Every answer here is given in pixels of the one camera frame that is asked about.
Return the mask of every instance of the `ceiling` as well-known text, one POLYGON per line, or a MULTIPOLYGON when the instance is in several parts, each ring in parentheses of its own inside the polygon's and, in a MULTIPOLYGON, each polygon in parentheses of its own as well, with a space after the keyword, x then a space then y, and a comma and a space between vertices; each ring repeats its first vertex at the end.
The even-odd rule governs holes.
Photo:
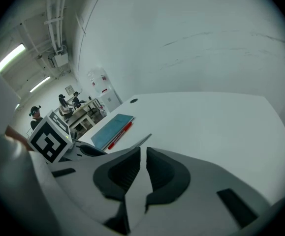
MULTIPOLYGON (((52 18, 55 2, 52 0, 52 18)), ((68 64, 55 68, 48 60, 54 50, 48 27, 44 24, 46 20, 46 0, 17 0, 0 21, 0 61, 19 44, 26 48, 0 73, 21 97, 20 106, 38 91, 30 93, 44 78, 50 76, 49 81, 52 81, 70 72, 68 64)), ((64 24, 63 44, 66 45, 64 24)))

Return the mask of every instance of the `electrical box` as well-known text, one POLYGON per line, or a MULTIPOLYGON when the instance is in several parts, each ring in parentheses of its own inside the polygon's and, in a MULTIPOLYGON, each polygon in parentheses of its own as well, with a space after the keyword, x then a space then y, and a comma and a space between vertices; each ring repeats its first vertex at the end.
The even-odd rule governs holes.
POLYGON ((65 54, 58 54, 54 56, 57 67, 63 66, 65 64, 68 64, 68 53, 65 54))

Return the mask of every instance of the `table leg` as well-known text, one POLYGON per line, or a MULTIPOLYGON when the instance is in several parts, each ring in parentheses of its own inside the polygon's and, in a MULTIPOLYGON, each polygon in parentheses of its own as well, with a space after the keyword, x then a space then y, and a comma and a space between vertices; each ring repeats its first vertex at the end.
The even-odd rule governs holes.
POLYGON ((92 126, 95 126, 94 121, 92 121, 92 119, 88 115, 86 115, 86 119, 89 121, 90 124, 92 124, 92 126))
POLYGON ((80 122, 80 124, 82 127, 84 127, 85 130, 87 130, 86 126, 82 122, 80 122))
POLYGON ((100 102, 99 102, 98 99, 96 99, 96 101, 97 101, 97 105, 98 105, 98 106, 102 106, 102 105, 100 104, 100 102))
POLYGON ((94 111, 93 111, 93 109, 90 107, 90 105, 89 105, 88 107, 89 107, 90 111, 92 112, 92 114, 94 114, 94 111))

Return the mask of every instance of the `black and white marker cube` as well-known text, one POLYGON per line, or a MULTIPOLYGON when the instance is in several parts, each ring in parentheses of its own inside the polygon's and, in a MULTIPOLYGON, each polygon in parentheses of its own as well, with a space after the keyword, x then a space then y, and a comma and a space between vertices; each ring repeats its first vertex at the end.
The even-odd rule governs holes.
POLYGON ((72 145, 69 126, 54 111, 43 117, 28 142, 48 163, 58 162, 72 145))

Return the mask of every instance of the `person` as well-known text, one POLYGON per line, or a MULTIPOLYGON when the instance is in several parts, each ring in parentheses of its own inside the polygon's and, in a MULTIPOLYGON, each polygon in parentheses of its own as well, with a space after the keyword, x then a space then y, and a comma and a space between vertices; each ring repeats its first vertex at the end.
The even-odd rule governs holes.
POLYGON ((72 116, 72 110, 68 107, 71 106, 73 107, 72 104, 66 102, 64 100, 65 96, 63 96, 62 94, 59 94, 58 99, 59 99, 59 110, 63 115, 64 120, 70 118, 72 116))
POLYGON ((37 125, 43 120, 42 117, 40 117, 39 113, 40 106, 34 106, 31 108, 31 112, 29 113, 29 116, 33 116, 33 120, 31 120, 31 128, 34 130, 37 125))
POLYGON ((78 92, 74 92, 73 93, 74 98, 73 98, 72 102, 73 102, 74 108, 80 108, 81 107, 81 103, 85 102, 84 100, 79 101, 79 99, 78 99, 78 95, 79 94, 80 93, 78 93, 78 92))

